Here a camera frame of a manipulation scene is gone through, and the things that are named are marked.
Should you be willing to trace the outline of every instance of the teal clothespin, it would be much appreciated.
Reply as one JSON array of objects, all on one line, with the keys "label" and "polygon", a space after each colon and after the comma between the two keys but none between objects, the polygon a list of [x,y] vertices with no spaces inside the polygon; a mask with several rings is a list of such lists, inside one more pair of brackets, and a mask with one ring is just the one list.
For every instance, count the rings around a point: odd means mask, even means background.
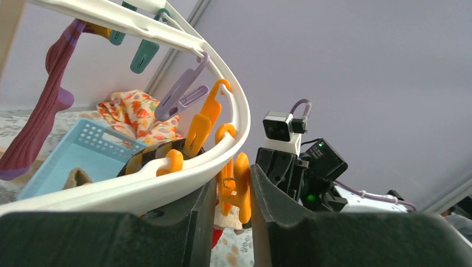
[{"label": "teal clothespin", "polygon": [[[126,7],[127,9],[130,9],[130,10],[133,10],[134,12],[136,12],[136,10],[137,10],[137,7],[132,6],[128,3],[126,3],[126,2],[122,2],[121,6]],[[116,46],[121,45],[121,43],[123,43],[123,39],[125,39],[125,35],[126,35],[126,33],[111,31],[110,37],[109,37],[110,43],[112,43]]]},{"label": "teal clothespin", "polygon": [[[170,16],[169,11],[165,8],[162,8],[158,11],[156,16],[154,17],[154,20],[158,21],[161,18],[162,13],[166,13],[168,16]],[[131,71],[138,74],[142,73],[144,69],[149,65],[151,60],[153,60],[153,57],[156,55],[158,50],[159,45],[157,43],[142,40],[139,44],[139,47],[137,48],[133,61],[131,61]]]}]

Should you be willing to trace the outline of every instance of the white hook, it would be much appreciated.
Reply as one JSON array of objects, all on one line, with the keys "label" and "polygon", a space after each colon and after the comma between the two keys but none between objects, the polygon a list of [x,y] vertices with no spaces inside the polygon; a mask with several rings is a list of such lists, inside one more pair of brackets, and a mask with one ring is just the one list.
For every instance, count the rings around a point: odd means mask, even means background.
[{"label": "white hook", "polygon": [[161,8],[165,8],[166,0],[126,0],[125,2],[149,13],[157,14]]},{"label": "white hook", "polygon": [[175,21],[173,18],[171,18],[169,15],[167,15],[167,13],[162,13],[162,18],[167,20],[167,22],[170,22],[170,24],[172,24],[172,26],[174,28],[178,28],[179,30],[185,32],[185,30],[182,28],[182,26],[180,24],[177,23],[177,21]]},{"label": "white hook", "polygon": [[198,50],[196,47],[191,47],[190,50],[193,54],[195,54],[199,58],[204,58],[205,56],[202,54],[203,50]]}]

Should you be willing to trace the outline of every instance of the blue plastic basket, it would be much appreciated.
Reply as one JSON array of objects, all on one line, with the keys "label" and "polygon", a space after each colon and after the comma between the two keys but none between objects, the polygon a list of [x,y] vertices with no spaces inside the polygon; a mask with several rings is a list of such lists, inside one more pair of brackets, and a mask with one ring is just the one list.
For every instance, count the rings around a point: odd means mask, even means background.
[{"label": "blue plastic basket", "polygon": [[[125,146],[126,141],[132,144]],[[147,147],[112,128],[81,118],[62,138],[17,199],[60,191],[74,168],[82,168],[99,182],[115,178],[131,156]]]}]

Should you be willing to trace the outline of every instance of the green led light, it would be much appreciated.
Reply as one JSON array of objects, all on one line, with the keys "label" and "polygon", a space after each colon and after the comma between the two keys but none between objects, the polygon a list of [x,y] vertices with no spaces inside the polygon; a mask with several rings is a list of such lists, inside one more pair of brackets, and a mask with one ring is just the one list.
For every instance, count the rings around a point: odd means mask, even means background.
[{"label": "green led light", "polygon": [[316,200],[316,197],[314,195],[309,195],[307,196],[307,200],[310,202],[314,202]]}]

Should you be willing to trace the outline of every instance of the clothespin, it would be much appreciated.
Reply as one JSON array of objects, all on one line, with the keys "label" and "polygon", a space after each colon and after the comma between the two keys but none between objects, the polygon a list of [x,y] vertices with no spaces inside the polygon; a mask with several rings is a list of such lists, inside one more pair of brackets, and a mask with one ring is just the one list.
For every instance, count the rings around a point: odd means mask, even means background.
[{"label": "clothespin", "polygon": [[210,61],[210,57],[207,53],[203,52],[203,55],[203,60],[197,58],[197,62],[200,62],[200,65],[195,70],[192,70],[191,68],[186,70],[159,103],[154,111],[154,117],[157,120],[169,120],[191,106],[195,101],[208,94],[210,89],[207,86],[202,85],[191,91],[187,96],[184,95],[185,91],[188,90],[190,85],[196,80],[201,71]]},{"label": "clothespin", "polygon": [[171,149],[165,157],[170,159],[170,168],[168,170],[161,169],[156,172],[156,176],[170,174],[172,172],[181,171],[184,166],[184,155],[179,150]]},{"label": "clothespin", "polygon": [[198,154],[220,116],[222,106],[216,99],[220,85],[225,85],[228,90],[231,90],[231,85],[227,80],[218,80],[213,85],[200,113],[192,119],[184,145],[184,154],[189,157],[195,157]]},{"label": "clothespin", "polygon": [[[215,143],[219,143],[225,133],[235,136],[236,130],[232,124],[221,125],[215,134]],[[229,163],[217,174],[218,199],[220,210],[224,216],[236,206],[239,208],[239,221],[246,224],[251,217],[250,195],[249,195],[249,158],[240,153],[236,160],[231,159]]]},{"label": "clothespin", "polygon": [[[133,10],[135,12],[137,10],[137,7],[132,6],[128,3],[126,3],[126,2],[122,2],[121,6],[126,7],[127,9],[130,9],[130,10]],[[123,40],[125,39],[125,36],[126,36],[125,33],[117,32],[117,31],[113,30],[113,31],[111,31],[110,37],[109,37],[110,43],[112,43],[113,45],[119,46],[119,45],[121,45],[121,43],[123,43]]]},{"label": "clothespin", "polygon": [[[162,16],[162,13],[166,13],[170,16],[169,11],[165,8],[161,8],[156,16],[154,17],[155,21],[159,21]],[[147,40],[142,40],[139,44],[139,47],[134,55],[133,61],[131,61],[131,71],[134,73],[140,74],[144,71],[144,69],[149,65],[153,57],[159,50],[159,45],[154,42],[150,42]]]},{"label": "clothespin", "polygon": [[109,28],[105,28],[103,26],[99,26],[90,22],[87,22],[85,27],[89,27],[96,35],[99,35],[105,39],[110,38],[111,30]]}]

